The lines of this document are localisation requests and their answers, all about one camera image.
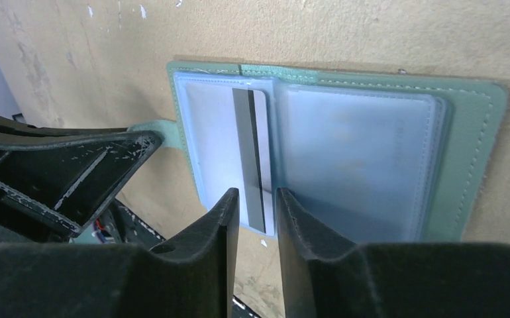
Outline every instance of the white stitching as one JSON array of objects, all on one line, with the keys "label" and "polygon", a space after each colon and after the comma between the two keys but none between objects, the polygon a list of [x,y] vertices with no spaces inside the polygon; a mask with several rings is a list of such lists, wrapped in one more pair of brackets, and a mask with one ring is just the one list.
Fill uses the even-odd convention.
[{"label": "white stitching", "polygon": [[[433,112],[433,108],[429,109],[429,114],[427,115],[427,122],[426,122],[427,127],[425,128],[425,136],[423,137],[423,154],[421,155],[420,167],[423,167],[423,164],[425,164],[425,150],[427,149],[427,137],[429,135],[429,120],[431,119],[432,112]],[[431,168],[430,164],[427,165],[427,171],[430,170],[430,168]],[[414,216],[414,218],[417,217],[417,204],[418,204],[417,199],[419,198],[420,185],[421,185],[421,183],[417,183],[417,188],[415,189],[415,198],[413,200],[413,216]],[[415,230],[415,237],[417,236],[418,230],[419,230],[419,227],[417,227]]]},{"label": "white stitching", "polygon": [[[434,128],[434,131],[435,132],[438,132],[439,134],[441,133],[439,131],[439,128],[440,128],[440,124],[442,123],[442,119],[439,117],[437,120],[436,120],[436,127]],[[434,156],[434,147],[431,147],[431,157]],[[435,166],[432,165],[432,161],[429,162],[429,167],[427,168],[427,171],[429,172],[429,177],[427,177],[427,180],[430,181],[430,182],[433,182],[433,178],[432,178],[432,170],[434,169]],[[424,190],[423,190],[423,196],[425,196],[425,194],[427,193],[427,190],[431,190],[429,187],[426,187]],[[423,206],[422,207],[425,207],[426,208],[426,205],[427,205],[427,202],[423,202]],[[415,237],[417,237],[417,235],[419,234],[419,229],[420,227],[417,227],[417,230],[415,231]]]},{"label": "white stitching", "polygon": [[[190,70],[196,70],[196,71],[199,71],[200,69],[174,68],[174,69],[172,69],[172,74],[173,74],[174,70],[189,70],[189,71]],[[230,73],[236,73],[236,74],[240,73],[240,71],[234,71],[234,70],[209,70],[209,69],[204,69],[204,71],[208,71],[208,72],[230,72]],[[282,76],[282,77],[288,77],[288,78],[305,78],[305,79],[308,79],[308,80],[315,80],[316,79],[313,76],[301,76],[301,75],[297,76],[297,75],[292,75],[292,74],[273,73],[273,72],[264,72],[264,71],[254,71],[254,70],[243,71],[242,73],[243,74],[255,73],[255,74],[262,74],[262,75],[265,75],[265,76]],[[468,178],[466,179],[464,190],[462,191],[462,198],[460,199],[460,203],[458,205],[458,211],[456,212],[456,217],[454,219],[454,225],[450,229],[450,234],[453,235],[456,232],[456,229],[458,228],[458,224],[459,224],[459,222],[460,222],[460,220],[462,218],[462,212],[464,210],[464,203],[466,201],[466,195],[468,194],[468,188],[471,185],[471,180],[473,178],[473,171],[474,171],[475,165],[476,165],[476,163],[478,161],[478,154],[480,153],[480,147],[483,144],[483,138],[485,136],[485,128],[487,127],[487,122],[489,121],[489,118],[491,117],[491,111],[493,109],[493,103],[491,102],[491,96],[489,96],[489,95],[487,95],[485,93],[478,92],[478,91],[468,91],[468,90],[465,90],[465,89],[453,89],[453,88],[446,88],[446,89],[444,89],[444,88],[440,88],[440,87],[420,87],[420,86],[391,85],[391,84],[380,84],[380,83],[358,83],[358,82],[355,82],[355,81],[334,81],[334,80],[331,80],[331,79],[328,79],[328,80],[325,80],[325,79],[321,80],[320,79],[319,81],[323,82],[323,83],[343,83],[343,84],[348,84],[348,85],[368,86],[368,87],[374,87],[375,86],[375,87],[388,87],[388,88],[424,89],[424,90],[436,90],[436,91],[459,91],[460,93],[471,93],[471,94],[474,94],[474,95],[479,95],[479,96],[482,96],[482,97],[484,97],[484,98],[486,98],[488,100],[487,111],[485,112],[485,119],[484,119],[484,122],[483,122],[483,125],[482,125],[482,129],[480,130],[480,134],[479,134],[478,141],[477,141],[477,146],[476,146],[476,149],[475,149],[475,154],[474,154],[474,157],[472,158],[472,161],[470,163],[470,169],[468,170]],[[176,96],[175,92],[174,92],[173,95],[174,95],[175,107],[176,107],[176,110],[177,110],[177,96]]]},{"label": "white stitching", "polygon": [[[173,80],[173,74],[176,70],[192,70],[190,68],[174,68],[170,71],[170,81]],[[179,109],[179,100],[177,99],[177,87],[175,85],[172,86],[172,94],[173,94],[173,107],[175,109],[175,115],[177,119],[177,127],[179,129],[179,137],[181,138],[181,144],[183,145],[183,151],[185,155],[187,156],[187,161],[189,162],[189,172],[191,173],[191,176],[193,176],[193,182],[195,183],[195,188],[198,187],[197,180],[194,178],[193,173],[193,163],[191,162],[191,155],[189,154],[189,145],[185,139],[185,131],[183,129],[183,119],[181,118],[181,110]]]}]

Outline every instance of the green leather cover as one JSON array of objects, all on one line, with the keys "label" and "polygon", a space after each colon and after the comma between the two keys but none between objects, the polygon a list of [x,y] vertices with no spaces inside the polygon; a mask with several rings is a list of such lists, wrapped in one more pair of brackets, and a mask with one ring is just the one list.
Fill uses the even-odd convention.
[{"label": "green leather cover", "polygon": [[[168,73],[178,123],[181,116],[173,84],[173,74],[177,71],[274,77],[289,83],[421,93],[445,99],[452,110],[431,198],[429,219],[423,231],[424,241],[461,239],[507,107],[507,92],[493,81],[331,72],[252,64],[170,62]],[[181,126],[179,133],[186,153],[187,145]]]},{"label": "green leather cover", "polygon": [[128,128],[128,131],[153,131],[163,138],[162,147],[176,148],[183,150],[179,125],[175,121],[167,119],[158,119],[157,121],[147,121],[136,124]]}]

